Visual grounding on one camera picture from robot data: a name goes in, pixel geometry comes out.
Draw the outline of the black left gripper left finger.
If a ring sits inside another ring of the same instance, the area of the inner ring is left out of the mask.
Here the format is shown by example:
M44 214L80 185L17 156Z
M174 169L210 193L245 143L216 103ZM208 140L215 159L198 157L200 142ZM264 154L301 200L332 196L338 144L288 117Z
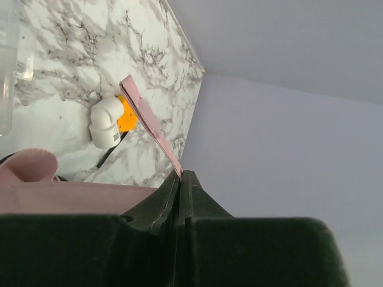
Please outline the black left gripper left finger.
M170 173L142 202L108 214L1 214L2 286L169 286L176 202Z

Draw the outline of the pink folding umbrella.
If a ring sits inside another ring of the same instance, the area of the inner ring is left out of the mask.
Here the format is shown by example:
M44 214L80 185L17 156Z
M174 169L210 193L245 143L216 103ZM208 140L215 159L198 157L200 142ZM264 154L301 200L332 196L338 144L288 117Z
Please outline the pink folding umbrella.
M56 157L24 149L1 163L1 213L123 214L154 193L153 188L60 181Z

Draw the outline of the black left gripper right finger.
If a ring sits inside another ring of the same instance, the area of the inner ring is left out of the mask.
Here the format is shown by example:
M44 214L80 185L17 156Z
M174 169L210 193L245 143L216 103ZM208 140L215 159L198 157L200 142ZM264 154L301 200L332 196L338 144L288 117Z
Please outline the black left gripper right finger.
M314 218L236 218L181 180L179 286L349 286L332 232Z

